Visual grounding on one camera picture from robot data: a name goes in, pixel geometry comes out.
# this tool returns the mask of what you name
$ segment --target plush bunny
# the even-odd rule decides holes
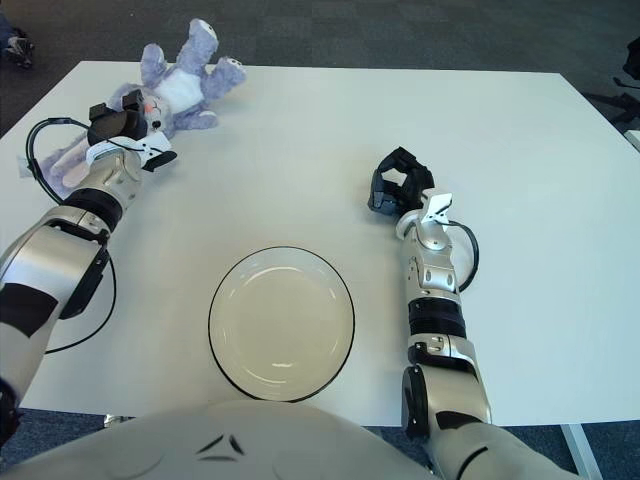
[[[207,107],[246,79],[240,62],[228,57],[220,58],[213,71],[207,73],[205,66],[217,49],[218,38],[211,25],[204,20],[191,20],[189,39],[175,65],[168,67],[158,45],[147,45],[140,61],[143,85],[122,85],[107,105],[122,110],[122,96],[140,89],[149,133],[161,131],[171,138],[176,130],[215,127],[218,118]],[[87,148],[86,135],[82,135],[40,163],[47,182],[60,196],[69,195],[87,175]]]

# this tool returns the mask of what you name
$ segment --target black cable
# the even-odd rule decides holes
[[[476,239],[473,230],[460,222],[449,220],[449,223],[438,223],[440,225],[446,225],[448,227],[460,227],[462,230],[464,230],[464,233],[467,234],[467,236],[469,237],[469,241],[471,242],[471,248],[473,249],[473,266],[471,267],[471,271],[469,272],[469,275],[467,275],[465,281],[460,284],[460,287],[458,287],[458,290],[460,292],[464,292],[467,287],[471,285],[471,282],[473,282],[473,278],[476,276],[476,273],[478,273],[478,264],[480,263],[480,247],[478,246],[478,240]]]
[[[47,350],[46,352],[44,352],[45,355],[48,355],[50,353],[57,353],[57,352],[61,352],[63,350],[67,350],[69,348],[77,347],[81,343],[86,342],[91,337],[96,335],[100,330],[102,330],[104,328],[104,326],[107,324],[107,322],[109,322],[109,320],[111,319],[111,315],[113,315],[113,310],[116,307],[116,299],[118,297],[118,287],[117,287],[117,283],[116,283],[116,269],[113,266],[113,260],[111,259],[111,257],[109,257],[109,266],[111,267],[111,278],[113,279],[113,299],[111,300],[111,308],[109,309],[109,313],[107,314],[107,318],[104,319],[104,321],[98,326],[98,328],[96,328],[92,333],[90,333],[86,337],[78,340],[77,342],[73,342],[73,343],[70,343],[68,345],[65,345],[64,347],[52,348],[51,350]]]
[[[36,182],[38,182],[38,184],[42,187],[42,189],[45,191],[45,193],[47,195],[49,195],[49,197],[58,205],[62,204],[63,200],[60,197],[60,195],[58,195],[56,193],[56,191],[53,189],[53,187],[51,187],[51,185],[49,185],[49,183],[47,182],[47,180],[44,178],[44,174],[42,173],[42,169],[40,168],[40,164],[38,163],[38,161],[35,158],[35,153],[34,153],[34,145],[35,145],[35,140],[36,137],[38,136],[38,133],[48,127],[49,125],[76,125],[78,127],[82,127],[85,130],[87,130],[88,132],[93,133],[97,138],[109,142],[117,147],[120,148],[124,148],[125,150],[130,150],[133,152],[144,152],[144,150],[142,149],[137,149],[137,148],[131,148],[131,147],[125,147],[124,145],[120,145],[117,142],[114,142],[113,140],[110,140],[108,138],[104,138],[101,135],[98,135],[91,127],[89,127],[88,125],[85,125],[81,122],[78,122],[77,120],[74,120],[73,118],[70,117],[51,117],[51,118],[47,118],[46,120],[42,120],[38,123],[36,123],[31,130],[29,131],[29,134],[27,135],[27,140],[26,140],[26,144],[25,144],[25,151],[26,151],[26,156],[27,156],[27,165],[29,167],[29,170],[31,170],[31,173],[33,174],[33,178],[35,178]],[[161,150],[157,149],[157,148],[153,148],[151,147],[153,150],[156,150],[158,152],[161,152]],[[113,279],[113,298],[111,300],[111,308],[109,309],[109,313],[107,313],[106,318],[104,319],[104,321],[100,324],[100,326],[98,326],[98,328],[96,328],[91,334],[87,335],[86,337],[84,337],[81,340],[78,340],[77,342],[73,342],[70,343],[69,345],[65,345],[63,347],[60,348],[54,348],[52,350],[47,350],[45,352],[45,355],[48,355],[50,353],[56,353],[56,352],[61,352],[63,350],[67,350],[69,348],[75,347],[77,345],[80,345],[81,343],[86,342],[87,340],[89,340],[90,338],[92,338],[94,335],[96,335],[100,330],[102,330],[104,328],[104,326],[109,322],[109,320],[111,319],[111,315],[113,314],[113,310],[116,306],[116,299],[118,296],[118,291],[117,291],[117,283],[116,283],[116,270],[115,267],[113,265],[113,260],[111,259],[111,257],[109,257],[109,266],[111,267],[111,278]]]

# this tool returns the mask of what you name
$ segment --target white table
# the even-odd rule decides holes
[[[220,126],[178,133],[179,161],[145,177],[118,226],[111,322],[45,358],[23,406],[139,416],[241,398],[209,349],[212,294],[240,258],[293,245],[337,268],[356,313],[347,364],[307,402],[398,425],[408,336],[400,242],[366,201],[372,170],[402,145],[453,192],[451,218],[479,239],[480,270],[462,300],[496,423],[640,417],[640,155],[560,75],[248,70],[215,105]],[[86,120],[89,106],[137,79],[135,63],[82,62],[0,140],[0,248],[51,206],[18,179],[30,126]],[[40,156],[78,133],[47,130]],[[466,247],[457,254],[464,268]],[[92,331],[110,296],[107,275],[51,346]]]

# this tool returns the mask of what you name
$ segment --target table leg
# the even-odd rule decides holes
[[[573,463],[576,465],[578,475],[590,480],[602,480],[602,474],[600,468],[598,468],[598,462],[593,456],[589,440],[584,434],[582,425],[579,423],[572,423],[569,425],[560,425],[562,428],[562,434],[569,446]]]

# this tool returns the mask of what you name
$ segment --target white plate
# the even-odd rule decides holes
[[[227,379],[263,400],[308,398],[349,356],[355,319],[338,272],[311,252],[260,250],[220,283],[209,311],[209,342]]]

